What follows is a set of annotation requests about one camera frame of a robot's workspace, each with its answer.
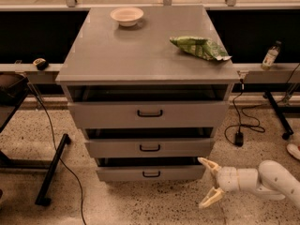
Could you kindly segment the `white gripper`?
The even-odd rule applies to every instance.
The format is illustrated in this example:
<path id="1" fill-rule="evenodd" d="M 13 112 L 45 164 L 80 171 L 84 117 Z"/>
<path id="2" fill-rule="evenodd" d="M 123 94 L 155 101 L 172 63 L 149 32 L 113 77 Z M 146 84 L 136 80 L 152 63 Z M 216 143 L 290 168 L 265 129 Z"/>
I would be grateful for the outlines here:
<path id="1" fill-rule="evenodd" d="M 255 191 L 259 186 L 259 174 L 256 169 L 236 169 L 234 167 L 219 166 L 216 162 L 205 157 L 198 161 L 214 176 L 217 176 L 218 188 L 212 187 L 199 203 L 199 208 L 204 209 L 218 202 L 226 192 Z"/>

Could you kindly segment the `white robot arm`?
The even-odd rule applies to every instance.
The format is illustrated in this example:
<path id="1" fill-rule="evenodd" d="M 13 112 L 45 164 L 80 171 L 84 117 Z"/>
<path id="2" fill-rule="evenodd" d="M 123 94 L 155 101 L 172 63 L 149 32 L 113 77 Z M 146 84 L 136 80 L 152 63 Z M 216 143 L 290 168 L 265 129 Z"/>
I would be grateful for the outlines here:
<path id="1" fill-rule="evenodd" d="M 221 167 L 216 162 L 199 157 L 201 164 L 216 179 L 199 204 L 201 209 L 221 200 L 226 192 L 245 191 L 259 198 L 279 201 L 287 198 L 300 208 L 300 182 L 281 164 L 273 160 L 263 161 L 258 169 Z"/>

